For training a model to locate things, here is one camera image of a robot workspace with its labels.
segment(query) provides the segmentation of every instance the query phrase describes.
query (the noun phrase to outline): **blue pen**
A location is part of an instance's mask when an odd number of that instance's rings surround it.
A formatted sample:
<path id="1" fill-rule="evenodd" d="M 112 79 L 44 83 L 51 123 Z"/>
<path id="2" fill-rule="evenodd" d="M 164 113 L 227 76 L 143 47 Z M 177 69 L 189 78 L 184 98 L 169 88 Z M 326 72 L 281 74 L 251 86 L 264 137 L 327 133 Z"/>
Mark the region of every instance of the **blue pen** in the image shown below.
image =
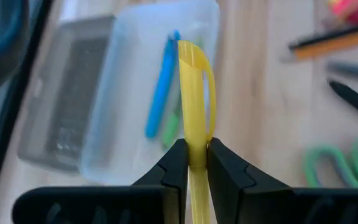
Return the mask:
<path id="1" fill-rule="evenodd" d="M 165 103 L 178 60 L 178 40 L 180 40 L 180 34 L 176 30 L 173 37 L 168 37 L 165 46 L 160 77 L 158 78 L 157 86 L 155 88 L 153 102 L 149 111 L 149 119 L 147 120 L 145 130 L 145 135 L 149 139 L 155 137 L 161 123 Z"/>

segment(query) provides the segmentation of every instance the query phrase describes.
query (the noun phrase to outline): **yellow plastic strip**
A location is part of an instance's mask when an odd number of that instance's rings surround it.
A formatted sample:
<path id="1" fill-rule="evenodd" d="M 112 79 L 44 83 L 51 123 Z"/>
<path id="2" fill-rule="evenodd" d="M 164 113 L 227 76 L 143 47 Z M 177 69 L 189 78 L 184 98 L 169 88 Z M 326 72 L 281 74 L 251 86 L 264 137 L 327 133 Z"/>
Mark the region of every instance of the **yellow plastic strip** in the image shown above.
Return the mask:
<path id="1" fill-rule="evenodd" d="M 216 93 L 212 68 L 204 52 L 195 44 L 178 41 L 180 88 L 185 140 L 189 147 L 191 211 L 194 224 L 209 224 L 209 187 L 206 171 L 207 145 L 216 119 Z M 210 100 L 209 131 L 203 98 L 203 70 L 208 78 Z"/>

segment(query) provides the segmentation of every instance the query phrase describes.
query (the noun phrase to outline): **wooden desk surface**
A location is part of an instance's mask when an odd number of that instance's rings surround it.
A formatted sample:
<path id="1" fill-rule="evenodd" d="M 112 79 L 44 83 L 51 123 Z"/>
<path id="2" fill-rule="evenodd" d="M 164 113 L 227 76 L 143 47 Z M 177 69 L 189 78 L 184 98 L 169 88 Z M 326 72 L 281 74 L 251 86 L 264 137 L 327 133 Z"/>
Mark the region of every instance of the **wooden desk surface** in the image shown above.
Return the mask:
<path id="1" fill-rule="evenodd" d="M 54 6 L 33 79 L 59 18 L 117 14 L 128 4 L 150 1 L 56 2 L 60 3 Z M 244 159 L 291 186 L 305 185 L 301 157 L 308 147 L 327 142 L 346 150 L 358 138 L 358 113 L 331 92 L 326 78 L 336 76 L 324 70 L 327 59 L 358 62 L 358 47 L 315 61 L 283 64 L 278 60 L 289 41 L 320 30 L 321 20 L 328 13 L 325 2 L 218 0 L 221 36 L 215 69 L 219 109 L 215 136 Z M 336 78 L 358 90 L 358 80 Z M 44 170 L 17 158 L 24 118 L 22 111 L 0 177 L 0 223 L 11 223 L 12 204 L 26 190 L 89 184 L 81 177 Z"/>

